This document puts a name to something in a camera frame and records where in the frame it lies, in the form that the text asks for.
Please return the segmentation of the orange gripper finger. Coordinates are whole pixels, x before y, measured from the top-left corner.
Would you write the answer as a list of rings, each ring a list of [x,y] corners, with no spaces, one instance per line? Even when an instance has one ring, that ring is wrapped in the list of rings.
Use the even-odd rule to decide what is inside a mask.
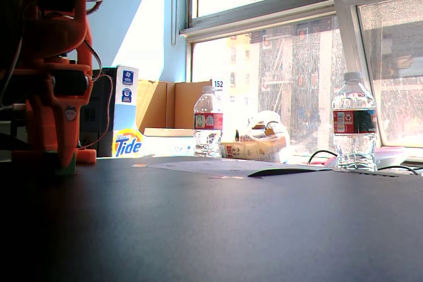
[[[80,105],[76,99],[58,98],[56,105],[56,133],[61,167],[71,162],[79,140]]]
[[[95,164],[96,150],[95,149],[77,149],[76,163],[77,164]]]

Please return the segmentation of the orange gripper body black servo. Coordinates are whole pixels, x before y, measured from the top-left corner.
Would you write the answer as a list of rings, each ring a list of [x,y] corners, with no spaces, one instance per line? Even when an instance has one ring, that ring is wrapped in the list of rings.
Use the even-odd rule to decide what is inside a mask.
[[[93,87],[92,63],[44,62],[29,73],[36,77],[28,106],[28,140],[35,149],[58,151],[56,105],[58,98],[78,101],[80,109],[89,101]]]

